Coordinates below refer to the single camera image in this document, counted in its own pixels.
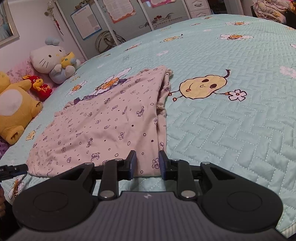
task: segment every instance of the white cabinet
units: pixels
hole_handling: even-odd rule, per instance
[[[192,18],[211,15],[211,10],[207,0],[185,0]]]
[[[198,17],[204,17],[207,15],[211,15],[211,12],[209,9],[204,9],[204,10],[190,12],[190,15],[192,18],[198,18]]]

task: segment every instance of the hello kitty plush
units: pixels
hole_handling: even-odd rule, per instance
[[[38,72],[49,74],[53,82],[62,84],[75,73],[80,64],[62,68],[62,58],[66,57],[67,53],[59,46],[59,40],[48,37],[45,43],[46,46],[30,52],[30,60]]]

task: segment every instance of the red plush toy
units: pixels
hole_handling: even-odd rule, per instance
[[[35,91],[41,101],[45,101],[50,94],[52,93],[52,89],[43,83],[43,79],[38,76],[26,75],[23,77],[24,80],[29,79],[32,82],[31,90]]]

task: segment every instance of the mattress cover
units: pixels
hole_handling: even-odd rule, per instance
[[[174,72],[165,103],[168,157],[191,165],[210,161],[273,190],[284,204],[277,229],[289,237],[296,232],[295,60],[296,31],[268,20],[211,15],[155,30],[83,64],[44,102],[1,165],[25,163],[34,137],[68,101],[127,68],[131,76],[162,64]],[[18,180],[15,192],[46,178]],[[11,203],[14,181],[2,182]],[[175,188],[160,177],[119,182],[120,191]]]

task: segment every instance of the plush toy's white belly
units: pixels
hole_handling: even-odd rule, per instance
[[[22,95],[18,90],[6,90],[0,94],[0,115],[12,116],[22,104]]]

